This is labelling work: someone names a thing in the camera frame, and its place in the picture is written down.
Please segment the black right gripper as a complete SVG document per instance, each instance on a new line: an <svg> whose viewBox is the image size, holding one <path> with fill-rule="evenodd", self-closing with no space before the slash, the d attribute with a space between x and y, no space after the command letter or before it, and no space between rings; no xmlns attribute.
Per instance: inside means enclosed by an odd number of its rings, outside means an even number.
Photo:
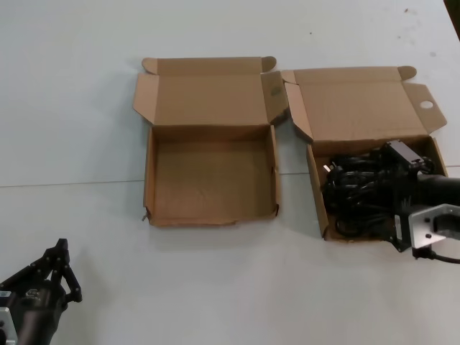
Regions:
<svg viewBox="0 0 460 345"><path fill-rule="evenodd" d="M384 170L373 192L373 212L392 216L405 207L459 205L459 179L420 170L423 158L400 140L386 142L385 154L399 164Z"/></svg>

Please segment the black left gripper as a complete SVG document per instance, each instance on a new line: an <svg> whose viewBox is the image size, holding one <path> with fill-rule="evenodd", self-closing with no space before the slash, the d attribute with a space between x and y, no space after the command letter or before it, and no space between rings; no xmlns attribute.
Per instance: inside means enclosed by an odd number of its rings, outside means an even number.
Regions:
<svg viewBox="0 0 460 345"><path fill-rule="evenodd" d="M1 282L1 343L49 344L68 304L82 299L68 264L68 240L59 239L39 259Z"/></svg>

